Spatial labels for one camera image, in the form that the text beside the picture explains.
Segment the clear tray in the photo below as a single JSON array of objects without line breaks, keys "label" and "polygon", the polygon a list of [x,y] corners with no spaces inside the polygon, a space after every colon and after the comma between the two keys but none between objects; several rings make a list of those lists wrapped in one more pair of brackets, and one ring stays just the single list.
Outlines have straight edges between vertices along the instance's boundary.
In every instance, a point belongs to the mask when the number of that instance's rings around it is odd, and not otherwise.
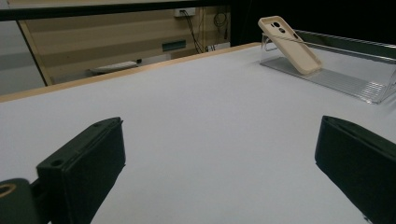
[{"label": "clear tray", "polygon": [[396,46],[294,31],[302,40],[271,38],[306,44],[322,61],[320,70],[309,75],[300,74],[266,34],[262,34],[260,64],[369,104],[377,105],[396,92]]}]

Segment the white tabletop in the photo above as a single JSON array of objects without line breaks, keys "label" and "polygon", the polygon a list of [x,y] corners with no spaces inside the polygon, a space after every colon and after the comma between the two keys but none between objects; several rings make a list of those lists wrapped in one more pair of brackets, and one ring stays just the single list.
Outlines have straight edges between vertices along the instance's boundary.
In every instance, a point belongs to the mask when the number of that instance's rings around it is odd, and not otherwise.
[{"label": "white tabletop", "polygon": [[396,142],[370,105],[259,64],[260,47],[0,104],[0,180],[121,117],[126,166],[92,223],[367,223],[315,164],[323,115]]}]

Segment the beige phone case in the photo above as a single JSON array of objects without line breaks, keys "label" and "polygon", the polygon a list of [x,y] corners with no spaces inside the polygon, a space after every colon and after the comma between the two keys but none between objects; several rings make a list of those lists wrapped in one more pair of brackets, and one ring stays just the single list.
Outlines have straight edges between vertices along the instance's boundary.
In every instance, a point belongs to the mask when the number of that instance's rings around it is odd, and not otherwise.
[{"label": "beige phone case", "polygon": [[321,68],[320,59],[281,17],[261,18],[259,26],[301,74],[308,75]]}]

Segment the wall socket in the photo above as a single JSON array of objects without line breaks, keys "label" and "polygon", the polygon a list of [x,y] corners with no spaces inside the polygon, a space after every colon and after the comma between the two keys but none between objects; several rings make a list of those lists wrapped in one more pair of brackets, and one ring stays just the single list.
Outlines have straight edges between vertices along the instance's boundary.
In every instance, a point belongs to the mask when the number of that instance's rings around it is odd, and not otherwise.
[{"label": "wall socket", "polygon": [[195,7],[183,7],[183,8],[177,8],[175,9],[175,17],[184,17],[186,14],[184,14],[182,11],[185,10],[189,16],[195,15]]}]

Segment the dark background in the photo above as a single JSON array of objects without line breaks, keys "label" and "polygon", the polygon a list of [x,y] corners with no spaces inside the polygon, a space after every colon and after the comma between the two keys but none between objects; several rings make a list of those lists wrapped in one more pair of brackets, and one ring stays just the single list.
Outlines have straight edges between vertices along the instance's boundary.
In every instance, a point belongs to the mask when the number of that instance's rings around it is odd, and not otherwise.
[{"label": "dark background", "polygon": [[258,21],[268,16],[280,16],[296,30],[396,45],[396,18],[385,2],[319,3],[232,0],[231,45],[261,42]]}]

